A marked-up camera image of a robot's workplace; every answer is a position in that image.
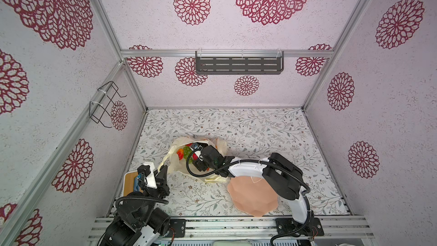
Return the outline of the cream plastic bag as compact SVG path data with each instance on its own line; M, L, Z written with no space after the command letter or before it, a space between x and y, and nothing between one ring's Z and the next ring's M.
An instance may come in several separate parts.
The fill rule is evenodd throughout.
M205 178L196 178L190 175L190 173L186 169L186 159L179 159L179 155L177 151L182 149L185 145L193 144L195 142L200 142L203 144L211 145L218 150L218 152L225 156L228 152L228 143L227 141L216 138L214 140L209 140L207 138L192 138L192 137L180 137L174 140L171 144L170 149L168 150L167 155L164 157L163 161L159 164L158 170L161 169L163 165L168 166L168 174L180 172L183 175L186 175L190 178L197 179L198 181L202 181L205 183L225 183L228 181L228 178L223 178L219 175L213 175Z

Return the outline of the red yellow peach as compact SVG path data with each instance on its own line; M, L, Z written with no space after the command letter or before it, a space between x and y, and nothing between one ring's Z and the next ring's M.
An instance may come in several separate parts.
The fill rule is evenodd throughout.
M176 153L179 157L179 160L182 160L184 158L184 150L183 149L179 149Z

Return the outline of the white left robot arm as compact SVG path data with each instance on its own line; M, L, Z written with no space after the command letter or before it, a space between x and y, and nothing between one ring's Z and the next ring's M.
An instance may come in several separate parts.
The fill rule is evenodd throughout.
M167 172L168 166L156 169L152 163L137 168L130 183L133 191L116 200L114 219L99 240L100 246L152 246L168 233L170 216L155 206L168 204Z

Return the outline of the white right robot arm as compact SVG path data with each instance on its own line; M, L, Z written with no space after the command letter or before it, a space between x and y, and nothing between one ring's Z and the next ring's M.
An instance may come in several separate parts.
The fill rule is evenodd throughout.
M303 181L301 169L279 153L264 159L242 159L223 156L212 146L193 150L185 163L193 177L204 178L219 175L224 178L263 178L279 197L288 201L293 220L306 226L313 212L306 195L311 189Z

